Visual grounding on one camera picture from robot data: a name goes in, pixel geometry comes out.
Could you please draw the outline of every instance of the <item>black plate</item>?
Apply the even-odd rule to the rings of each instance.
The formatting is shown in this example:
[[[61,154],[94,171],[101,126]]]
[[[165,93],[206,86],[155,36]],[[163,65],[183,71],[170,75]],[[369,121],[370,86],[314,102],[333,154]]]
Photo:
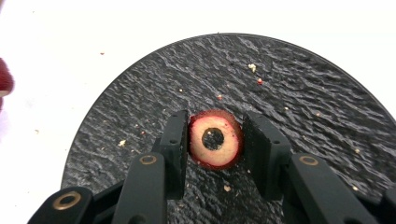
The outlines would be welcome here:
[[[263,113],[294,152],[320,156],[366,195],[379,197],[396,180],[395,120],[353,77],[290,43],[221,34],[158,49],[117,77],[78,130],[62,188],[110,187],[125,177],[131,158],[150,151],[172,112],[210,108],[239,121],[245,111]],[[170,223],[282,223],[280,203],[260,197],[244,161],[214,172],[189,159],[186,182],[184,199],[168,202]]]

